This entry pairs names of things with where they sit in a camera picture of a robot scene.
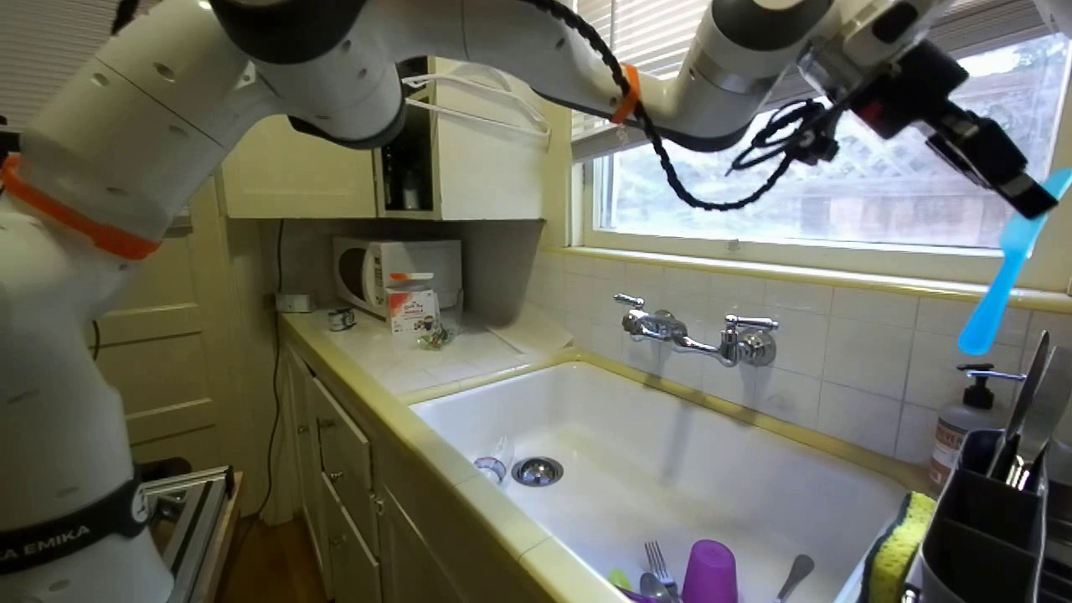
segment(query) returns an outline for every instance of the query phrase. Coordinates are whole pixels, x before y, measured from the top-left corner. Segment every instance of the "countertop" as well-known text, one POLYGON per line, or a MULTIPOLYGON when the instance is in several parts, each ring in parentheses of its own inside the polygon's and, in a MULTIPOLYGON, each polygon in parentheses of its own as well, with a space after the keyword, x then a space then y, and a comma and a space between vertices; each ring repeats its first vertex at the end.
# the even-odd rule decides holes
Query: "countertop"
MULTIPOLYGON (((364 397, 364 412, 374 412, 395 438, 403 438, 421 463, 446 477, 446 482, 484 520, 490 534, 501 541, 501 549, 509 549, 514 562, 533 572, 546 595, 591 603, 627 598, 553 534, 546 534, 519 507, 513 507, 490 479, 471 472, 471 467, 463 455, 456 455, 408 410, 421 397, 457 391, 490 378, 533 372, 561 359, 586 359, 584 350, 569 348, 569 334, 553 327, 553 320, 539 315, 522 315, 509 327, 456 320, 453 342, 446 348, 421 348, 411 337, 397 337, 369 315, 358 315, 358 324, 347 332, 330 332, 326 315, 288 315, 285 327, 288 342, 299 345, 317 372, 335 374, 351 396, 364 397)), ((723 402, 706 406, 737 419, 747 412, 740 406, 723 402)), ((848 450, 845 441, 829 441, 828 434, 782 425, 776 419, 763 419, 753 412, 747 415, 751 421, 776 434, 877 468, 903 482, 907 488, 918 487, 918 472, 907 472, 892 459, 848 450)))

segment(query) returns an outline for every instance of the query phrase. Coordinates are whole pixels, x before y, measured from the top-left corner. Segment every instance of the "window sill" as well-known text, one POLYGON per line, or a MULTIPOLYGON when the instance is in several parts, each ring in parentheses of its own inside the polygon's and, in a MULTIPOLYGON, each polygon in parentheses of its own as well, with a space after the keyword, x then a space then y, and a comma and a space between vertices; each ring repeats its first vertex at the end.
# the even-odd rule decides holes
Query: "window sill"
MULTIPOLYGON (((963 285, 963 281, 894 278, 894 275, 865 275, 865 270, 824 270, 824 268, 789 268, 789 265, 760 265, 760 262, 714 262, 714 258, 681 258, 681 254, 654 254, 654 251, 609 251, 609 247, 566 247, 566 254, 642 262, 642 265, 675 265, 675 268, 696 268, 696 270, 780 278, 780 281, 811 281, 811 285, 840 285, 840 287, 865 287, 865 291, 950 297, 950 301, 979 301, 985 295, 985 285, 963 285)), ((1012 308, 1072 315, 1072 297, 1064 291, 1016 287, 1012 291, 1012 308)))

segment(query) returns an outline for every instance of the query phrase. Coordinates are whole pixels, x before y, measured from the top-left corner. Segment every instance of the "cup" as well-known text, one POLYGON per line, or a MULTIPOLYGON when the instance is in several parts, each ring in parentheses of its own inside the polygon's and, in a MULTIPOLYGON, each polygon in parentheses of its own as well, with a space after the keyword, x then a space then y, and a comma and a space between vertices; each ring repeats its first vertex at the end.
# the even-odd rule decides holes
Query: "cup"
POLYGON ((737 559, 718 539, 696 539, 682 572, 682 603, 737 603, 737 559))

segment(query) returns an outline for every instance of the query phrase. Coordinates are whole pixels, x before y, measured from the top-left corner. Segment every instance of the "white cabinet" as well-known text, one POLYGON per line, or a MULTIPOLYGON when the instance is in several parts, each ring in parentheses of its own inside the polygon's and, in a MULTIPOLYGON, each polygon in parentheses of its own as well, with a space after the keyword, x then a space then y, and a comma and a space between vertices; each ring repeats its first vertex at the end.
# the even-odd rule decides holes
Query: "white cabinet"
POLYGON ((369 434, 302 363, 293 364, 293 472, 326 589, 335 603, 374 603, 382 584, 369 434))
POLYGON ((377 149, 377 218, 541 218, 541 99, 475 65, 435 56, 408 70, 426 86, 408 97, 406 132, 377 149))
POLYGON ((321 477, 326 535, 327 535, 327 593, 335 603, 374 603, 382 595, 377 562, 363 530, 344 511, 327 477, 321 477))
POLYGON ((293 363, 288 441, 335 603, 546 603, 539 584, 382 415, 293 363))
POLYGON ((265 118, 229 154, 221 196, 229 218, 374 218, 373 149, 265 118))
POLYGON ((382 555, 385 562, 385 603, 463 603, 466 595, 456 593, 447 572, 435 562, 426 535, 408 520, 408 511, 385 495, 382 511, 382 555))

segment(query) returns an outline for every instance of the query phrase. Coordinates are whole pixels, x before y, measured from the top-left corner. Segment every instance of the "faucet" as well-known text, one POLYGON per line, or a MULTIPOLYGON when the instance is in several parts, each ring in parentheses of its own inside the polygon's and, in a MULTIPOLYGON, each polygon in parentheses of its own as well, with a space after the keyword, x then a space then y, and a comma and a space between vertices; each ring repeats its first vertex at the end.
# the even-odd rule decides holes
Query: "faucet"
POLYGON ((776 355, 772 317, 757 315, 725 315, 723 334, 718 345, 690 337, 690 327, 666 308, 646 308, 637 295, 612 295, 612 301, 627 306, 622 327, 632 337, 668 342, 682 350, 714 355, 719 364, 770 364, 776 355))

